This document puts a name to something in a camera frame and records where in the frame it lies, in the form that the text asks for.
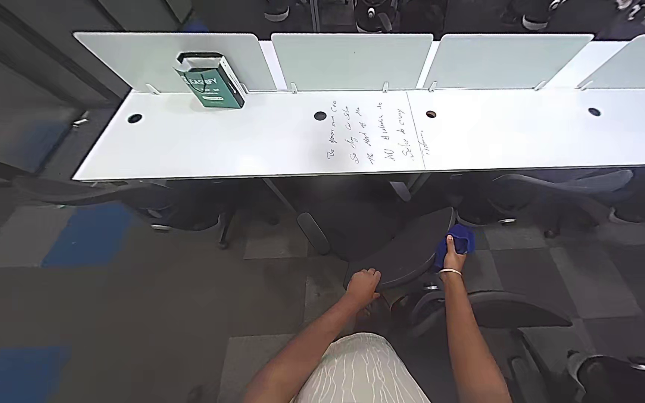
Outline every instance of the silver bracelet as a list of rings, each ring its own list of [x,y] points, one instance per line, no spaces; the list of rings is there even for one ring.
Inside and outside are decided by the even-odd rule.
[[[443,272],[457,273],[460,277],[464,277],[463,275],[461,275],[461,271],[454,270],[454,269],[442,269],[442,270],[439,270],[439,273],[443,273]]]

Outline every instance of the dark floor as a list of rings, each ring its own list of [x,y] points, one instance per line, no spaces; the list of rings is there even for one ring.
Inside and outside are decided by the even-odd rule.
[[[507,5],[523,11],[525,0],[418,0],[419,4],[437,4],[443,18],[431,23],[430,29],[419,29],[418,24],[428,26],[420,17],[400,28],[399,20],[393,25],[394,32],[441,32],[441,33],[503,33],[528,32],[520,22],[503,23],[500,18]],[[312,19],[308,0],[289,0],[290,15],[280,23],[265,20],[263,12],[267,4],[263,0],[193,0],[193,8],[210,32],[252,32],[261,40],[269,40],[274,32],[312,32]],[[353,1],[319,0],[320,32],[357,32]],[[639,23],[625,22],[616,9],[614,0],[566,0],[551,15],[545,33],[593,33],[597,39],[630,40],[645,33]]]
[[[116,208],[41,206],[0,188],[0,349],[69,346],[52,402],[235,402],[253,373],[344,292],[292,215],[158,234]],[[555,371],[569,349],[645,356],[645,224],[546,240],[524,224],[477,231],[470,290],[555,306],[572,328],[527,331]],[[428,390],[430,398],[439,397]]]

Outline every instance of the desk divider panel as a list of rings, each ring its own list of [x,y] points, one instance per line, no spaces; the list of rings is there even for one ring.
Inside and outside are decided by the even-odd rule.
[[[592,34],[446,34],[424,87],[524,89],[549,82]]]
[[[391,90],[417,86],[432,34],[273,34],[288,88]]]
[[[633,38],[578,87],[645,88],[645,34]]]
[[[173,69],[182,51],[217,51],[249,90],[275,90],[254,34],[76,32],[74,37],[134,90],[148,92],[150,84],[162,93],[189,93]]]

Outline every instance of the desk leg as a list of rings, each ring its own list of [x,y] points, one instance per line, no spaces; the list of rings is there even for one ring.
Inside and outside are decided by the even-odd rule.
[[[292,204],[285,198],[285,196],[282,195],[278,187],[275,186],[273,181],[270,180],[270,178],[263,178],[263,181],[265,182],[266,185],[270,188],[270,190],[275,193],[275,196],[278,196],[280,201],[282,201],[282,204],[284,204],[290,211],[295,212],[295,208],[292,206]]]

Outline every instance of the desk surface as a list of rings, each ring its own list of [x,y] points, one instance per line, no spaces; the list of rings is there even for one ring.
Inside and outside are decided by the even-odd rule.
[[[386,108],[386,134],[378,127],[378,114],[373,108],[378,103]],[[374,129],[368,132],[373,139],[370,145],[363,135],[357,135],[357,142],[345,142],[348,132],[340,122],[345,123],[346,116],[330,112],[331,105],[362,108],[365,118],[370,119],[363,123]],[[601,115],[590,114],[591,107]],[[414,119],[398,120],[398,109]],[[329,113],[323,121],[313,117],[320,110]],[[426,116],[429,110],[436,113],[435,118]],[[136,113],[143,119],[135,124],[127,122]],[[338,124],[335,143],[329,137],[331,118]],[[354,115],[353,124],[360,123],[356,118]],[[335,153],[332,158],[327,155],[330,150]],[[388,151],[394,152],[394,161],[384,158]],[[367,153],[373,154],[373,161],[366,158]],[[645,90],[270,93],[249,95],[241,110],[204,110],[192,94],[153,96],[134,92],[121,105],[74,179],[644,164]]]

